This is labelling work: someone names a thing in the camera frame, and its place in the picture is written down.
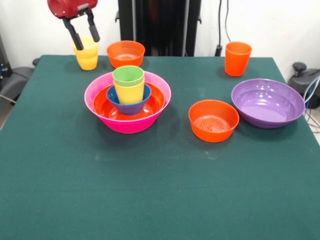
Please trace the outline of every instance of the orange bowl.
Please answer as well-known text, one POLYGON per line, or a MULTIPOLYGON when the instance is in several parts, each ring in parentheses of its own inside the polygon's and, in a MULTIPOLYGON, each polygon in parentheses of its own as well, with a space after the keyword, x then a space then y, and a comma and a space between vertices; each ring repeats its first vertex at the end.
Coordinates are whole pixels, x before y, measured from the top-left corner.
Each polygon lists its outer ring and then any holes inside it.
POLYGON ((166 103, 165 94, 154 84, 149 82, 146 82, 145 84, 147 84, 151 88, 151 96, 144 105, 142 111, 138 114, 124 115, 123 113, 118 111, 117 108, 108 100, 107 92, 109 88, 113 86, 113 84, 105 87, 95 96, 93 100, 94 111, 105 118, 118 121, 132 121, 143 119, 157 113, 164 107, 166 103))
POLYGON ((107 47, 106 53, 114 68, 127 65, 139 67, 144 60, 145 47, 137 41, 117 41, 107 47))
POLYGON ((218 143, 231 136, 240 118, 230 104, 208 99, 192 105, 189 119, 192 131, 199 139, 218 143))

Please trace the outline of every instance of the blue bowl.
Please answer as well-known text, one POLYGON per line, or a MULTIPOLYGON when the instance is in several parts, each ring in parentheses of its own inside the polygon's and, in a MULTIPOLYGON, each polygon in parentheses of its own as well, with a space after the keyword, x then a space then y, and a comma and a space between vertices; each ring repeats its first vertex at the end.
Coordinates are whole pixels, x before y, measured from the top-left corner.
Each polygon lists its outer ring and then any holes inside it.
POLYGON ((142 101, 135 104, 120 104, 115 86, 110 87, 108 92, 106 93, 106 97, 108 98, 110 103, 112 103, 112 105, 115 106, 116 109, 124 115, 136 115, 140 113, 149 100, 150 96, 151 88, 147 84, 144 84, 142 101))

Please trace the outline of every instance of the purple bowl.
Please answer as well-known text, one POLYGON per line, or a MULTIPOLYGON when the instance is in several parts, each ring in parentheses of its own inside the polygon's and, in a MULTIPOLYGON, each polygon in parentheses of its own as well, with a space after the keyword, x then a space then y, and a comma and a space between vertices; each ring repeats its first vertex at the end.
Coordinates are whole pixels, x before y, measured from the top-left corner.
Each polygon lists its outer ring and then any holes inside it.
POLYGON ((263 129, 283 127, 301 117, 305 102, 290 86, 257 78, 236 85, 231 93, 241 117, 263 129))

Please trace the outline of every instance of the orange cup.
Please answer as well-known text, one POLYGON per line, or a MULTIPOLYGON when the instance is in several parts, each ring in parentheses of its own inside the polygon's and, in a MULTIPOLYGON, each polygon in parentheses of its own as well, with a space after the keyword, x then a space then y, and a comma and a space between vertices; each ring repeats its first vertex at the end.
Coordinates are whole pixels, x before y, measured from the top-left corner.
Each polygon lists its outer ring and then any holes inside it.
POLYGON ((240 77, 245 73, 252 47, 244 42, 233 41, 225 48, 225 73, 232 77, 240 77))

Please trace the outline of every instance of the pink bowl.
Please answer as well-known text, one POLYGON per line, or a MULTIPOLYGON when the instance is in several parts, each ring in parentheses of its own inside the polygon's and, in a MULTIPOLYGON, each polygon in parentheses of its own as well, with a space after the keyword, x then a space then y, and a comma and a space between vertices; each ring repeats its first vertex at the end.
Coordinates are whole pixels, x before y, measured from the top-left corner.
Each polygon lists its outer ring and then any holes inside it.
POLYGON ((84 92, 84 102, 87 108, 95 114, 105 125, 107 125, 111 130, 122 133, 122 134, 136 134, 142 132, 149 128, 157 119, 157 117, 162 113, 162 111, 169 104, 171 99, 171 89, 168 83, 163 80, 158 75, 155 75, 151 72, 144 72, 144 81, 147 83, 151 83, 160 88, 165 95, 165 104, 162 109, 153 115, 147 116, 145 118, 137 119, 137 120, 113 120, 104 116, 97 114, 94 111, 94 99, 95 96, 106 86, 113 83, 112 72, 104 74, 93 82, 89 84, 84 92))

